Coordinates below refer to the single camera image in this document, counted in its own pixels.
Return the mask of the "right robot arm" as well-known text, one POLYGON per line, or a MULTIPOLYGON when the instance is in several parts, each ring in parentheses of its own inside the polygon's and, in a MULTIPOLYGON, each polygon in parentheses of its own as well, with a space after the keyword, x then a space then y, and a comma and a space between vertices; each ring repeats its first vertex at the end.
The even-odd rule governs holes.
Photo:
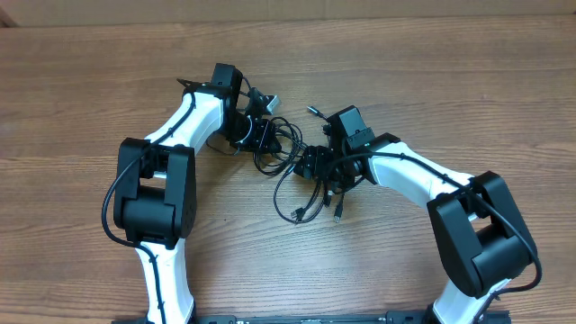
POLYGON ((491 312, 501 295, 535 288, 542 279, 536 244, 503 178, 473 176, 426 159, 400 138, 374 134, 355 106, 323 127, 325 146, 308 146, 294 171, 324 187, 324 200, 366 180, 427 210, 445 289, 425 310, 389 311, 388 323, 509 323, 491 312))

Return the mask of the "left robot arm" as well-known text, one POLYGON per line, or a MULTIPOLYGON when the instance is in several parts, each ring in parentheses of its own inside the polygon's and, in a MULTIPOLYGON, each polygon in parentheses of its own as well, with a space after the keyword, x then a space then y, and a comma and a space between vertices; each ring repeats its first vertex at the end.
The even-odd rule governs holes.
POLYGON ((117 175, 103 201, 125 237, 111 240, 134 248, 148 292, 142 323, 191 323, 194 297, 187 282, 185 242, 197 210, 195 158, 214 133, 238 151, 277 152, 269 116, 276 95, 262 94, 233 65, 216 64, 211 80, 181 80, 182 102, 145 139, 125 139, 117 175))

